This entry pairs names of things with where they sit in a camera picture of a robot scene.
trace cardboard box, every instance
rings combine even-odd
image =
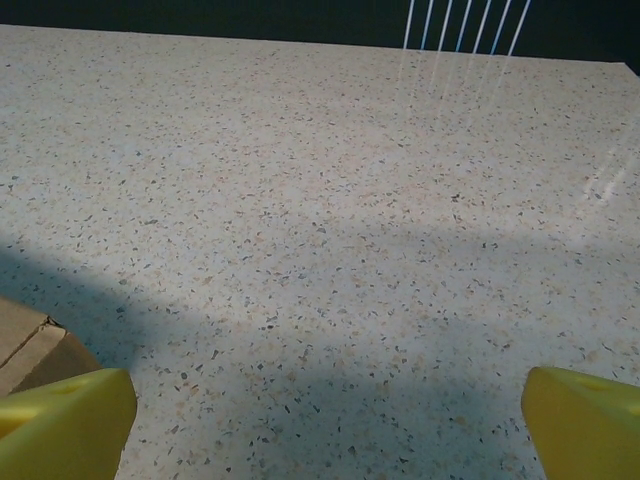
[[[100,368],[47,314],[0,296],[0,397]]]

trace dark floor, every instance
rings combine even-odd
[[[0,23],[96,30],[172,33],[400,47],[410,0],[5,0]],[[506,0],[493,0],[483,37],[491,45]],[[428,0],[416,0],[410,46],[420,44]],[[525,0],[513,0],[505,38],[515,30]],[[638,1],[532,0],[515,54],[624,61],[640,73]],[[469,51],[484,9],[472,3],[463,50]],[[442,24],[446,0],[436,0],[433,24]],[[456,43],[466,2],[454,0],[445,47]],[[432,29],[427,48],[436,48]],[[499,52],[506,52],[502,42]]]

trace white rod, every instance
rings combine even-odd
[[[516,42],[518,41],[520,29],[522,28],[522,24],[524,23],[524,17],[527,16],[527,11],[529,10],[529,4],[531,4],[531,0],[527,0],[527,3],[525,3],[524,5],[524,10],[522,11],[520,22],[518,23],[518,28],[516,28],[516,33],[513,35],[513,40],[511,40],[511,47],[509,47],[509,53],[507,54],[509,56],[511,56],[511,54],[513,53],[513,49],[515,48]]]
[[[482,21],[480,22],[480,29],[478,30],[478,36],[476,37],[476,44],[473,46],[473,53],[478,52],[478,44],[480,43],[480,37],[482,37],[482,32],[484,31],[484,22],[487,21],[487,15],[489,13],[490,7],[491,7],[491,0],[487,0],[487,5],[484,7],[484,14],[482,15]]]
[[[409,16],[407,17],[407,28],[404,32],[404,45],[403,49],[407,49],[407,43],[409,43],[409,32],[411,31],[411,19],[413,18],[413,7],[416,3],[416,0],[411,0],[411,4],[409,5]]]
[[[498,40],[500,40],[500,35],[502,35],[502,28],[504,27],[504,20],[507,18],[507,13],[509,12],[509,7],[511,6],[511,0],[507,0],[507,4],[504,6],[504,10],[502,11],[502,18],[500,19],[500,25],[498,25],[498,31],[496,32],[496,37],[493,39],[493,46],[491,47],[491,55],[496,53],[496,47],[498,46]]]
[[[464,11],[462,26],[460,27],[460,34],[458,35],[458,43],[456,44],[456,52],[460,51],[460,44],[462,43],[462,36],[464,35],[464,29],[467,27],[467,19],[469,18],[469,10],[471,10],[472,3],[473,3],[473,0],[467,0],[467,9]]]
[[[425,43],[427,42],[427,30],[429,30],[429,23],[431,23],[431,12],[433,11],[433,0],[429,0],[429,9],[427,10],[427,18],[424,20],[424,29],[422,30],[422,43],[420,44],[420,50],[424,50]]]
[[[438,44],[438,51],[442,51],[442,44],[444,43],[444,34],[447,33],[447,25],[449,24],[449,15],[451,14],[451,5],[453,0],[449,0],[447,5],[447,13],[444,16],[444,24],[442,25],[442,33],[440,34],[440,43]]]

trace terrazzo countertop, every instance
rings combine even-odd
[[[624,65],[0,27],[0,291],[118,479],[540,479],[528,370],[640,384]]]

